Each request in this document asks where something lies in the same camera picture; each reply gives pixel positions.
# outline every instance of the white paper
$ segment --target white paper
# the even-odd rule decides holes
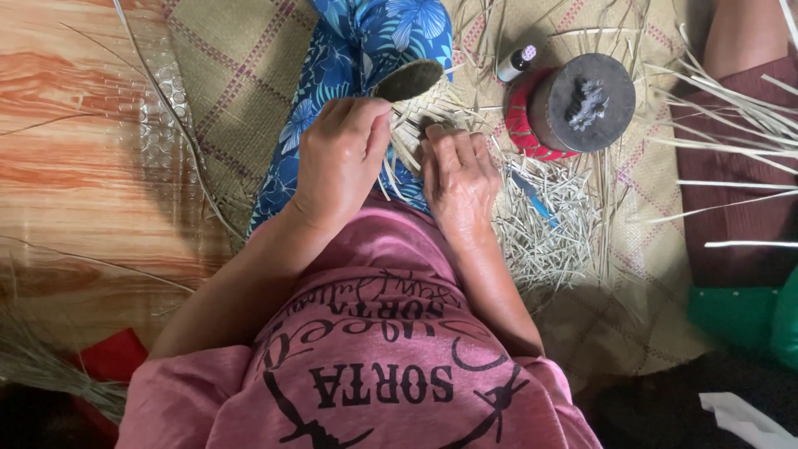
[[[701,408],[715,413],[717,426],[756,449],[798,449],[798,439],[734,393],[699,393]]]

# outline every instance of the wood grain pattern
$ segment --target wood grain pattern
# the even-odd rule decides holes
[[[123,5],[171,57],[158,2]],[[140,142],[146,84],[110,0],[0,0],[0,30],[0,297],[68,349],[125,327],[150,346],[190,293],[140,272],[197,288],[227,235],[181,145]]]

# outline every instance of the pink t-shirt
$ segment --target pink t-shirt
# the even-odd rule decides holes
[[[372,195],[252,347],[142,365],[117,447],[600,447],[560,368],[471,314],[446,251]]]

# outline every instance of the small bottle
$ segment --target small bottle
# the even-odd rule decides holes
[[[523,71],[529,69],[530,61],[537,53],[538,50],[535,46],[525,46],[522,49],[517,49],[499,64],[496,69],[496,77],[504,82],[514,80]]]

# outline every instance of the green cloth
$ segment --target green cloth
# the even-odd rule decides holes
[[[690,289],[687,317],[722,342],[798,371],[798,269],[781,288]]]

